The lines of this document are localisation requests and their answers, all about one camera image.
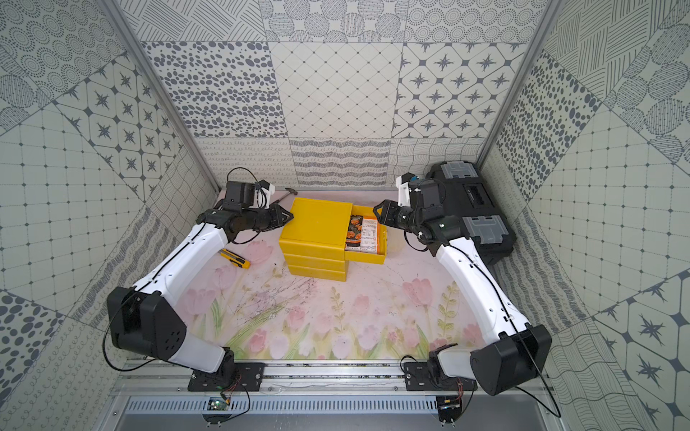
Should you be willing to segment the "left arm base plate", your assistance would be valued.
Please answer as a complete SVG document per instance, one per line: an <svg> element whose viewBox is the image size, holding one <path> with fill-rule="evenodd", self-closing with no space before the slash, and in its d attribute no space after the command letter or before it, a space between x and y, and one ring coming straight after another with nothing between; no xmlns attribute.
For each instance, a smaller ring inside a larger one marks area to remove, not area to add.
<svg viewBox="0 0 690 431"><path fill-rule="evenodd" d="M236 389L252 393L261 389L265 368L266 364L259 362L227 362L215 373L193 370L187 390L192 393L222 391L236 385Z"/></svg>

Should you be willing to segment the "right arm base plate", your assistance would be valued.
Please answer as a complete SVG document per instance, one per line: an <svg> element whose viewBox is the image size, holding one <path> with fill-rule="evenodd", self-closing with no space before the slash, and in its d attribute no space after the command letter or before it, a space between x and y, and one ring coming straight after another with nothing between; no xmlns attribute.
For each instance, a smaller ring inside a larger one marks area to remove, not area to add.
<svg viewBox="0 0 690 431"><path fill-rule="evenodd" d="M441 372L436 364L427 362L404 361L400 364L404 374L407 391L475 391L478 384L475 380L464 377L449 377Z"/></svg>

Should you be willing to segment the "orange white seed bag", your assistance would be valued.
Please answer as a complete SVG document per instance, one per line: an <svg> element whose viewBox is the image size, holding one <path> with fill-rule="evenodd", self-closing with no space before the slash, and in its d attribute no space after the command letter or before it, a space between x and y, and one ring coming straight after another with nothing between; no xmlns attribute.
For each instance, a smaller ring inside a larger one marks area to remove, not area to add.
<svg viewBox="0 0 690 431"><path fill-rule="evenodd" d="M364 218L360 252L378 253L378 222L375 218Z"/></svg>

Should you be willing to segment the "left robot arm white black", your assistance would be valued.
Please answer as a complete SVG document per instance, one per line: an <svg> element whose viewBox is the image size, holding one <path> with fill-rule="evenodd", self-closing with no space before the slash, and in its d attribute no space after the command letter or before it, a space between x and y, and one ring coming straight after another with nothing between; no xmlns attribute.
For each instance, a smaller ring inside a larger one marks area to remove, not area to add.
<svg viewBox="0 0 690 431"><path fill-rule="evenodd" d="M175 307L207 261L243 231L269 232L288 224L292 213L280 203L267 208L201 213L192 231L157 267L131 287L116 287L107 298L108 330L115 348L228 379L234 353L200 339Z"/></svg>

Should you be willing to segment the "yellow plastic drawer cabinet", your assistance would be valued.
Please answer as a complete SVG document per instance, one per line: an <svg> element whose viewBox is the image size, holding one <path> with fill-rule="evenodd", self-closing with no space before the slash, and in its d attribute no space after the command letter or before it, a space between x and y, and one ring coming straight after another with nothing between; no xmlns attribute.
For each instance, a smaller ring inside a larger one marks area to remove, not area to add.
<svg viewBox="0 0 690 431"><path fill-rule="evenodd" d="M352 204L296 198L290 212L294 219L283 227L279 240L290 274L344 282Z"/></svg>

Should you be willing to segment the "yellow top drawer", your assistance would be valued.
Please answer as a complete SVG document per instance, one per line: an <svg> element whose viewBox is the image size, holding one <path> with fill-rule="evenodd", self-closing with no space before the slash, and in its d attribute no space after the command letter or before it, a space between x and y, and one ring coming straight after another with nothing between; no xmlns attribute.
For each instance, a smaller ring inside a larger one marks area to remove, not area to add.
<svg viewBox="0 0 690 431"><path fill-rule="evenodd" d="M345 260L383 265L386 253L386 227L377 221L374 208L353 205L346 233Z"/></svg>

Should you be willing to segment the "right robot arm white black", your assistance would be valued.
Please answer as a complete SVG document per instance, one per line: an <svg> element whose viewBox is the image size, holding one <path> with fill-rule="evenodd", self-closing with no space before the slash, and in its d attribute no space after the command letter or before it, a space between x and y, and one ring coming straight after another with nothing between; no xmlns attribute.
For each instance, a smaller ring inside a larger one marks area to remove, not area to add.
<svg viewBox="0 0 690 431"><path fill-rule="evenodd" d="M415 235L460 288L476 317L485 345L475 350L438 348L429 355L436 373L476 381L490 395L516 388L542 371L552 345L543 325L533 325L508 299L488 271L473 240L454 215L428 221L422 212L390 199L374 207L379 224Z"/></svg>

